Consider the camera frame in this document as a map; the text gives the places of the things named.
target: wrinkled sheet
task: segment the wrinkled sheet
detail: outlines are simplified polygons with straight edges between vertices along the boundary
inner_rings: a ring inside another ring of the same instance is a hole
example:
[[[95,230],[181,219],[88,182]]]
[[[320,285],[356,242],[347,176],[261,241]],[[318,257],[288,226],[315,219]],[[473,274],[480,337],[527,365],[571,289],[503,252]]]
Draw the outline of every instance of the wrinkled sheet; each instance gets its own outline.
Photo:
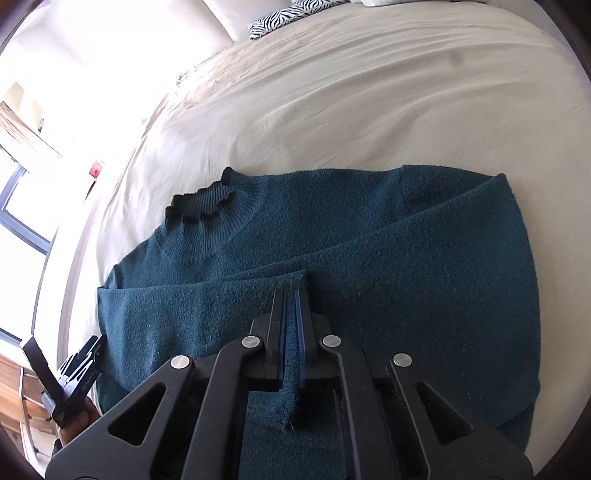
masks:
[[[572,52],[490,5],[346,4],[237,43],[164,99],[122,174],[101,174],[70,349],[98,331],[96,288],[112,266],[174,194],[226,166],[503,172],[540,288],[541,392],[527,450],[539,470],[591,393],[590,132],[591,85]]]

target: mattress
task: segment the mattress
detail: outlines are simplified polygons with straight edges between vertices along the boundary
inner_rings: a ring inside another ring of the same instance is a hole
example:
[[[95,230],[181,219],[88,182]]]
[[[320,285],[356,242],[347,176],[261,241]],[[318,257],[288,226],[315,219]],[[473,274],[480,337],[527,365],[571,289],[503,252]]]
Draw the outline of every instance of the mattress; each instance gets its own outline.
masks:
[[[98,331],[96,287],[172,195],[226,166],[503,172],[540,288],[541,392],[526,451],[539,470],[591,394],[591,85],[558,37],[472,2],[345,4],[221,52],[161,102],[122,168],[101,174],[61,312],[70,348]]]

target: human hand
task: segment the human hand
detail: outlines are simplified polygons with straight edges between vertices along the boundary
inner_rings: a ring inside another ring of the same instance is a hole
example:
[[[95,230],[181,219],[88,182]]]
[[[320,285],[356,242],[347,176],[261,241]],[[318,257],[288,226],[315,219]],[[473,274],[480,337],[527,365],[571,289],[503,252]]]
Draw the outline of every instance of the human hand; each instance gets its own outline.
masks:
[[[60,429],[58,435],[61,444],[66,446],[79,434],[100,418],[99,412],[88,397],[84,400],[84,410],[81,411],[65,428]]]

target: zebra print pillow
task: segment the zebra print pillow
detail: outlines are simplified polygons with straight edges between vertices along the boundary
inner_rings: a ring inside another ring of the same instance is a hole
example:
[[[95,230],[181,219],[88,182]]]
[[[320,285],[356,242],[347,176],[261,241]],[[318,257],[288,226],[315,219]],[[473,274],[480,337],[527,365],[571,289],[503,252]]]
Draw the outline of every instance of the zebra print pillow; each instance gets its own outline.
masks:
[[[288,23],[295,22],[300,18],[309,17],[322,10],[349,1],[350,0],[302,0],[301,2],[296,2],[290,7],[285,7],[281,10],[265,15],[248,25],[248,31],[250,33],[249,38],[251,40],[256,40]]]

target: sweater collar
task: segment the sweater collar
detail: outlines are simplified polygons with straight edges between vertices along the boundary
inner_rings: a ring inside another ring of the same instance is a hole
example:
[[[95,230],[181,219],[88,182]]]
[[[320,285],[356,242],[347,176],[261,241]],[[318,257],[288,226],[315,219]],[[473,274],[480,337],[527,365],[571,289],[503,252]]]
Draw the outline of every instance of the sweater collar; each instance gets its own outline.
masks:
[[[155,237],[175,260],[199,260],[220,250],[261,208],[267,177],[248,177],[226,167],[222,178],[196,193],[175,195]]]

